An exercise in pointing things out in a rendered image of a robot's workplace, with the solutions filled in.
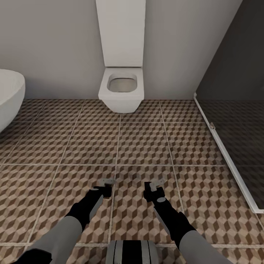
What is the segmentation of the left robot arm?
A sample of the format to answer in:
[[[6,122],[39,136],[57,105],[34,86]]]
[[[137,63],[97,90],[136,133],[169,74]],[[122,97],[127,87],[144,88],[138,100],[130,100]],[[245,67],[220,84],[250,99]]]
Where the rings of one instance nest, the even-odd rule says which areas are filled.
[[[110,198],[114,179],[100,179],[100,184],[89,190],[86,196],[75,203],[70,212],[47,234],[28,247],[11,264],[66,264],[78,239],[87,224],[103,203]]]

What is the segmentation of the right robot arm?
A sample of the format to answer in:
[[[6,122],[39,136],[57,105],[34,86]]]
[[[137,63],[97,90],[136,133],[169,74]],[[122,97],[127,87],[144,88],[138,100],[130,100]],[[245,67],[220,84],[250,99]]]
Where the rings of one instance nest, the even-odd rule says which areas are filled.
[[[147,202],[153,201],[154,213],[172,241],[175,241],[187,264],[234,264],[216,250],[190,225],[182,212],[177,212],[165,198],[163,179],[150,182],[151,190],[144,192]]]

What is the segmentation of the robot trunk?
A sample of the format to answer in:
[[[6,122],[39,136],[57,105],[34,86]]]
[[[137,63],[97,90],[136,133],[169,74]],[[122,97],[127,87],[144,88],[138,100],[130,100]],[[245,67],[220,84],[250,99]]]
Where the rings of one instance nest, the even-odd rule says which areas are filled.
[[[153,240],[112,240],[105,264],[159,264]]]

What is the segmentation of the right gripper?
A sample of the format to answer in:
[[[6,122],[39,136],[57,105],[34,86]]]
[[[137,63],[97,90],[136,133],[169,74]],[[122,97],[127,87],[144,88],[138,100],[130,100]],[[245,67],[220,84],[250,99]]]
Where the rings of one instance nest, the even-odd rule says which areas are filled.
[[[147,192],[144,192],[144,197],[145,199],[147,200],[147,202],[151,202],[153,201],[153,197],[156,195],[156,194],[161,194],[165,197],[165,194],[164,194],[164,190],[163,190],[163,187],[159,187],[157,188],[157,191],[147,191]]]

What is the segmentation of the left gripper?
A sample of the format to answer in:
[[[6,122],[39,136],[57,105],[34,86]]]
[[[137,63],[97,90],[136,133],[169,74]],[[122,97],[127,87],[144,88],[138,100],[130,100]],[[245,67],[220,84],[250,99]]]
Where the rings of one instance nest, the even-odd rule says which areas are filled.
[[[110,198],[112,194],[112,187],[94,187],[94,188],[100,188],[104,191],[104,198]]]

